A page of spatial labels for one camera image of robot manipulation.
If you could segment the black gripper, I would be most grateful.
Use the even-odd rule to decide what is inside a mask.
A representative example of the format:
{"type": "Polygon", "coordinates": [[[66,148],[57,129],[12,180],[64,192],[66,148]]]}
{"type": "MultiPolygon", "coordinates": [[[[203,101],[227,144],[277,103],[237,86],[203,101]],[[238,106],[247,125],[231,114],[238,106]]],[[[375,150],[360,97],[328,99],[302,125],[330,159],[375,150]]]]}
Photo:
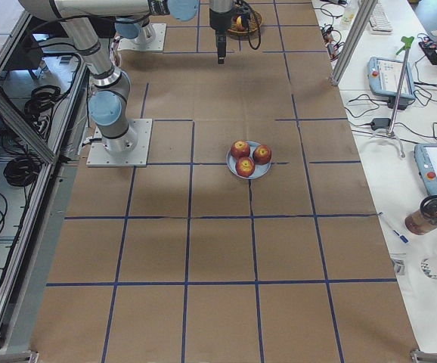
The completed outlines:
{"type": "Polygon", "coordinates": [[[226,31],[229,28],[228,0],[209,1],[209,25],[215,30],[218,63],[223,64],[227,54],[227,36],[226,33],[219,31],[226,31]]]}

